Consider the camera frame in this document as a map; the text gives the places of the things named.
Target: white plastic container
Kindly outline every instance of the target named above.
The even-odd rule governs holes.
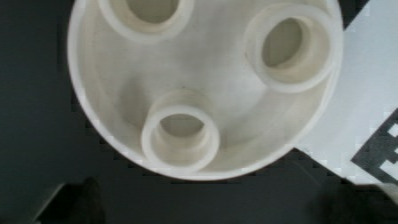
[[[159,23],[137,2],[155,0],[77,1],[82,107],[143,167],[182,179],[226,179],[281,158],[320,118],[342,67],[338,1],[180,0]]]

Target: black surface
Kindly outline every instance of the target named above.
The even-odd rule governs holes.
[[[336,191],[320,196],[324,224],[397,224],[398,205],[375,186],[354,186],[343,182]]]
[[[370,0],[340,0],[345,27],[349,27],[368,2]]]
[[[84,184],[65,185],[50,205],[38,217],[41,224],[105,224],[102,188],[95,178]]]
[[[398,109],[391,114],[384,124],[379,127],[365,146],[359,149],[352,162],[367,170],[370,175],[381,180],[383,183],[397,184],[398,180],[381,169],[386,161],[397,163],[398,154],[398,138],[391,136],[390,129],[398,124]]]
[[[363,7],[352,2],[343,1],[347,23]],[[155,175],[109,147],[72,88],[72,4],[2,0],[0,222],[29,223],[59,183],[95,176],[113,224],[320,223],[317,198],[342,180],[299,151],[256,174],[192,184]]]

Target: round hole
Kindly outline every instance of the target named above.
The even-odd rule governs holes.
[[[116,32],[143,44],[173,39],[191,22],[196,0],[98,0]]]
[[[148,23],[166,22],[178,9],[180,0],[127,0],[130,10]]]
[[[191,105],[157,103],[143,129],[143,150],[159,167],[196,172],[212,162],[219,146],[219,129],[207,112]]]
[[[191,115],[178,114],[164,118],[162,127],[173,136],[189,137],[200,133],[203,122]]]
[[[336,63],[336,24],[306,4],[274,4],[248,29],[246,57],[267,86],[283,93],[310,90]]]
[[[287,19],[271,31],[264,45],[264,61],[278,67],[296,56],[303,46],[303,28],[296,19]]]
[[[166,116],[150,138],[155,156],[164,164],[187,168],[201,162],[216,139],[210,127],[192,115]]]

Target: cylindrical hole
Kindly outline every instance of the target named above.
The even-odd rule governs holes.
[[[164,118],[162,126],[173,136],[189,137],[201,131],[203,122],[191,115],[178,114]]]
[[[152,147],[162,162],[175,167],[189,167],[208,154],[214,145],[210,129],[191,115],[166,117],[152,133]]]
[[[292,39],[292,43],[296,42],[296,45],[292,44],[294,48],[287,48],[294,49],[294,51],[288,52],[283,48],[280,49],[281,52],[292,54],[280,64],[272,66],[265,64],[271,76],[285,83],[304,82],[312,80],[315,76],[320,76],[320,71],[331,56],[331,37],[326,27],[319,21],[310,20],[306,17],[294,20],[294,27],[299,26],[296,28],[297,40],[294,41],[296,37],[288,36],[288,33],[280,36],[281,39],[287,39],[287,41]]]
[[[287,19],[274,27],[264,45],[264,61],[278,67],[296,56],[303,46],[303,28],[296,19]]]
[[[130,10],[148,23],[162,23],[176,13],[180,0],[127,0]]]

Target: dark background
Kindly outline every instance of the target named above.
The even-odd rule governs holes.
[[[342,3],[349,24],[367,1]],[[0,1],[0,223],[29,223],[57,185],[88,177],[113,224],[319,223],[319,198],[342,179],[297,150],[255,174],[194,184],[155,175],[107,145],[70,81],[72,6]]]

